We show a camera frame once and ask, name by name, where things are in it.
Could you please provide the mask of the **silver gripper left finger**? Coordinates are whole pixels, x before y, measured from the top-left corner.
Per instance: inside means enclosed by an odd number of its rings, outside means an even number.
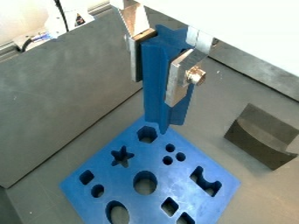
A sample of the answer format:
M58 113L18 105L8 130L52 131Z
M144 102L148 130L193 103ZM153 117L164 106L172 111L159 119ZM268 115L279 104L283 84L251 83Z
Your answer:
M129 51L131 79L143 79L141 43L156 35L149 27L145 7L136 0L109 0L125 28L125 42Z

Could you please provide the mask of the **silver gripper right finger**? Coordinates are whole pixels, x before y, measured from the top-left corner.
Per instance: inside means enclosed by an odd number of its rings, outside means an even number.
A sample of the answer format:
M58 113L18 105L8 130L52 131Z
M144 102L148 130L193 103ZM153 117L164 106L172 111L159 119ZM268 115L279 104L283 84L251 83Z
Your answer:
M164 102L173 107L187 95L191 85L200 85L205 79L201 61L211 52L213 37L204 31L188 27L185 43L191 48L184 50L169 65Z

